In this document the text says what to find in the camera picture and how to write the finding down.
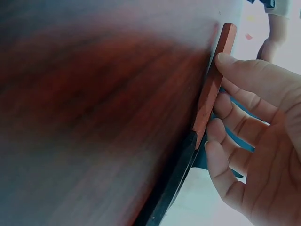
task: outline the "black trim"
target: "black trim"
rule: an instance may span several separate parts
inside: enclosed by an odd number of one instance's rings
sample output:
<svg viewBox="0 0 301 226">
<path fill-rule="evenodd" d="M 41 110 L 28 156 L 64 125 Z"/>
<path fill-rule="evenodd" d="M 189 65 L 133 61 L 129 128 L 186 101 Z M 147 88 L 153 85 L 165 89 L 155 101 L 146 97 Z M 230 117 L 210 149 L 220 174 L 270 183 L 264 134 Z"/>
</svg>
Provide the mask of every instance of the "black trim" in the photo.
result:
<svg viewBox="0 0 301 226">
<path fill-rule="evenodd" d="M 170 159 L 150 194 L 134 226 L 159 226 L 168 208 L 176 199 L 200 150 L 195 150 L 197 134 L 191 131 Z"/>
</svg>

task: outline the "dark wooden panel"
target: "dark wooden panel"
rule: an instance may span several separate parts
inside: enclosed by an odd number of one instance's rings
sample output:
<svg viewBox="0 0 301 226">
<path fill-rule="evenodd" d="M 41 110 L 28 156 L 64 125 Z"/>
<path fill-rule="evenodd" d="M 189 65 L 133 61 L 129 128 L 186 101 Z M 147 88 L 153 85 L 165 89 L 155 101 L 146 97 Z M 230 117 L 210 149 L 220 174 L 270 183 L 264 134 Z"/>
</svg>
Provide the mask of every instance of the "dark wooden panel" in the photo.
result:
<svg viewBox="0 0 301 226">
<path fill-rule="evenodd" d="M 0 224 L 131 225 L 240 4 L 0 2 Z"/>
</svg>

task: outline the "wooden edge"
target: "wooden edge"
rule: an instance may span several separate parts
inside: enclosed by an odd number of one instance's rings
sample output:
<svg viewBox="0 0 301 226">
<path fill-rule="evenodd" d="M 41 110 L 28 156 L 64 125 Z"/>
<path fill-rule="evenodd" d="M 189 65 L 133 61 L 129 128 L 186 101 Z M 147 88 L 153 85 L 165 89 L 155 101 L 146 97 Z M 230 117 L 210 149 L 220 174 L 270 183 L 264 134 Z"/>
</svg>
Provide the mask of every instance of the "wooden edge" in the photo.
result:
<svg viewBox="0 0 301 226">
<path fill-rule="evenodd" d="M 216 51 L 214 53 L 212 63 L 208 70 L 204 87 L 202 89 L 198 101 L 197 116 L 192 129 L 198 135 L 195 150 L 197 150 L 200 146 L 217 94 L 222 83 L 222 74 L 217 70 L 214 59 L 219 53 L 231 53 L 236 33 L 237 27 L 234 24 L 224 24 L 220 39 L 216 47 Z"/>
</svg>

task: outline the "reddish-brown wood grain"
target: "reddish-brown wood grain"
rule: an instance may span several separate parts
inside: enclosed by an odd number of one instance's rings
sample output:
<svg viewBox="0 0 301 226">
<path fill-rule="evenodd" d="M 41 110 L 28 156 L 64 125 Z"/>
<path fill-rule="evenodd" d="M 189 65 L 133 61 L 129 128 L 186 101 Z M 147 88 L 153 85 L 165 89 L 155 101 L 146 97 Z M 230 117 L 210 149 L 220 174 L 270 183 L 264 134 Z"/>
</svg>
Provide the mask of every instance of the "reddish-brown wood grain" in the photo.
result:
<svg viewBox="0 0 301 226">
<path fill-rule="evenodd" d="M 234 44 L 237 27 L 232 23 L 225 23 L 222 28 L 222 33 L 218 41 L 214 58 L 219 53 L 230 54 Z M 193 130 L 197 133 L 196 149 L 199 148 L 202 137 L 204 135 L 213 105 L 215 103 L 217 94 L 221 87 L 222 74 L 217 70 L 215 61 L 213 60 L 204 83 L 201 95 L 198 100 L 197 116 L 193 125 Z"/>
<path fill-rule="evenodd" d="M 131 225 L 240 6 L 1 2 L 0 225 Z"/>
</svg>

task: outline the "finger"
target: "finger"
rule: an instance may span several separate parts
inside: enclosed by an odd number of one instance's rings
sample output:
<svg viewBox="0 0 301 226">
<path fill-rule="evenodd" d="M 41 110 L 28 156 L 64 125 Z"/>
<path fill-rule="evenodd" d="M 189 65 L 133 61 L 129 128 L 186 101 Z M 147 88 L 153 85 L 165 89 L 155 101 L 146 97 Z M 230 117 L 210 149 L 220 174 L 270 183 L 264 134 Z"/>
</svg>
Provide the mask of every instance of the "finger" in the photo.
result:
<svg viewBox="0 0 301 226">
<path fill-rule="evenodd" d="M 217 96 L 214 112 L 226 127 L 253 147 L 257 145 L 260 137 L 269 127 L 261 120 L 241 110 L 225 93 Z"/>
<path fill-rule="evenodd" d="M 256 94 L 239 88 L 226 78 L 222 80 L 222 86 L 244 108 L 269 124 L 279 121 L 284 116 L 283 112 L 279 111 L 277 107 L 261 99 Z"/>
<path fill-rule="evenodd" d="M 219 54 L 216 66 L 230 82 L 278 107 L 301 161 L 301 75 L 261 60 L 240 61 Z"/>
<path fill-rule="evenodd" d="M 217 141 L 205 144 L 210 178 L 222 198 L 233 209 L 241 212 L 245 185 L 230 170 L 222 146 Z"/>
<path fill-rule="evenodd" d="M 209 141 L 217 141 L 225 151 L 231 169 L 237 173 L 247 176 L 249 162 L 252 153 L 237 145 L 226 133 L 225 127 L 220 119 L 213 119 L 207 126 Z"/>
</svg>

